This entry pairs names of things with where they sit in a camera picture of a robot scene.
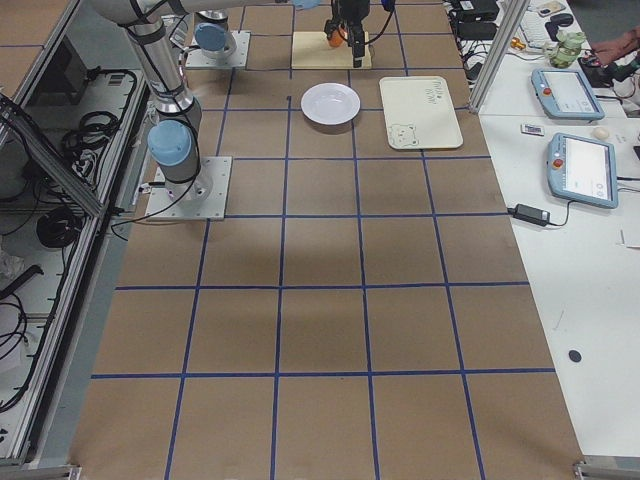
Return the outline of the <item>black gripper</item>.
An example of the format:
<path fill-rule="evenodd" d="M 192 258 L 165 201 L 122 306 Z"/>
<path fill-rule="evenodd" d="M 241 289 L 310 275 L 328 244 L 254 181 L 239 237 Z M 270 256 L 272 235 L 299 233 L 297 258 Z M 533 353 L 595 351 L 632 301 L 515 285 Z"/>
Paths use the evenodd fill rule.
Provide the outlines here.
<path fill-rule="evenodd" d="M 365 31 L 362 21 L 370 13 L 369 0 L 338 0 L 339 18 L 348 22 L 348 44 L 352 51 L 352 65 L 361 68 L 366 52 Z M 325 22 L 324 33 L 328 41 L 340 40 L 340 23 L 338 20 L 329 19 Z"/>

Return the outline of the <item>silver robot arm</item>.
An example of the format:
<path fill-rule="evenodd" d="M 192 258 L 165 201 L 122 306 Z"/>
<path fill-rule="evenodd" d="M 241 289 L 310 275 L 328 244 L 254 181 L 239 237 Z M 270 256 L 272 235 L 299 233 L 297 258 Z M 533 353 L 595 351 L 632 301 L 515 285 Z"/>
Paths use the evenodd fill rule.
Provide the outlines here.
<path fill-rule="evenodd" d="M 201 107 L 186 85 L 162 17 L 259 6 L 259 1 L 94 1 L 95 10 L 121 27 L 138 57 L 153 94 L 159 124 L 148 148 L 176 199 L 198 194 L 204 179 L 199 160 Z"/>
<path fill-rule="evenodd" d="M 193 37 L 203 55 L 221 62 L 237 50 L 236 40 L 229 31 L 226 10 L 202 10 L 194 14 Z"/>

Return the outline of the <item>person hand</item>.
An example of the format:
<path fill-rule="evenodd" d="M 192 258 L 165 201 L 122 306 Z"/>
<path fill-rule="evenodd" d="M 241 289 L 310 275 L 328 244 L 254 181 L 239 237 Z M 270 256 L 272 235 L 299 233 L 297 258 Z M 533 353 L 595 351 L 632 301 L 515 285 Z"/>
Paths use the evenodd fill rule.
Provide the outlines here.
<path fill-rule="evenodd" d="M 602 65 L 609 65 L 639 49 L 639 27 L 636 26 L 621 36 L 593 43 L 591 51 Z"/>

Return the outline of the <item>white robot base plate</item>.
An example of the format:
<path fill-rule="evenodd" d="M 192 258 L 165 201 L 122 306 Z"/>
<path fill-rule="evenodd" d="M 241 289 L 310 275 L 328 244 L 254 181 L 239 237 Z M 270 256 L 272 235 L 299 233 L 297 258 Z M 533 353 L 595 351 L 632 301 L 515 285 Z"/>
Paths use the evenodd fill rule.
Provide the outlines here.
<path fill-rule="evenodd" d="M 191 70 L 228 70 L 245 68 L 248 59 L 250 32 L 223 31 L 220 34 L 195 33 L 185 68 Z"/>
<path fill-rule="evenodd" d="M 193 184 L 167 183 L 160 167 L 149 193 L 145 214 L 151 221 L 223 220 L 232 170 L 230 156 L 206 156 L 200 159 L 200 173 Z"/>

